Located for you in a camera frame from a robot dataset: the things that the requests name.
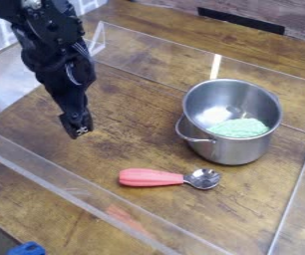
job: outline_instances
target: pot handle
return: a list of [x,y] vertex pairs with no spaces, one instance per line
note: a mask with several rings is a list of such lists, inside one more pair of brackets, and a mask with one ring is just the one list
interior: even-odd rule
[[184,114],[181,114],[181,116],[180,116],[180,118],[178,118],[178,120],[176,122],[176,125],[174,125],[174,131],[176,131],[176,133],[177,133],[177,135],[180,136],[181,139],[184,139],[186,141],[190,141],[190,142],[210,142],[210,143],[216,143],[215,139],[196,139],[196,138],[190,138],[190,137],[185,136],[180,132],[180,130],[178,130],[178,125],[180,125],[182,119],[184,119]]

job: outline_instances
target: orange handle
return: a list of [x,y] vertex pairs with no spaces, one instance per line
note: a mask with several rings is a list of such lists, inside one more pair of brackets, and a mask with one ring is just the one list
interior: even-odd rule
[[182,184],[182,175],[144,168],[129,168],[120,172],[120,184],[126,186],[164,186]]

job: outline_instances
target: blue object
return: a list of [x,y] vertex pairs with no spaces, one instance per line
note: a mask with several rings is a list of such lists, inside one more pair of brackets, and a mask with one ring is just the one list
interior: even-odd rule
[[46,253],[35,242],[27,242],[10,249],[6,255],[46,255]]

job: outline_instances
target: spoon head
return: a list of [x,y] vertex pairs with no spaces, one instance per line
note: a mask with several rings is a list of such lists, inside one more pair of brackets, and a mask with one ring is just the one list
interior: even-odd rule
[[210,169],[198,169],[182,177],[182,182],[197,189],[215,187],[220,180],[220,174]]

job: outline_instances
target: wooden table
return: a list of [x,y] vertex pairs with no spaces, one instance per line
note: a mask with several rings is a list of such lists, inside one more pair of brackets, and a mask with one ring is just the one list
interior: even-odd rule
[[[89,33],[98,20],[305,78],[301,42],[120,0],[85,16]],[[0,115],[0,134],[227,251],[265,253],[305,162],[305,132],[281,126],[259,160],[237,167],[215,165],[173,133],[185,88],[164,92],[157,83],[105,65],[97,73],[87,92],[97,126],[91,133],[67,139],[55,119],[59,111],[39,88]],[[284,102],[288,116],[289,107],[305,111],[292,95]],[[303,102],[305,93],[297,98]],[[305,129],[305,119],[299,122]],[[208,193],[188,186],[121,188],[118,171],[133,166],[178,173],[212,167],[223,178]],[[39,242],[49,254],[157,254],[1,164],[0,227],[21,241]]]

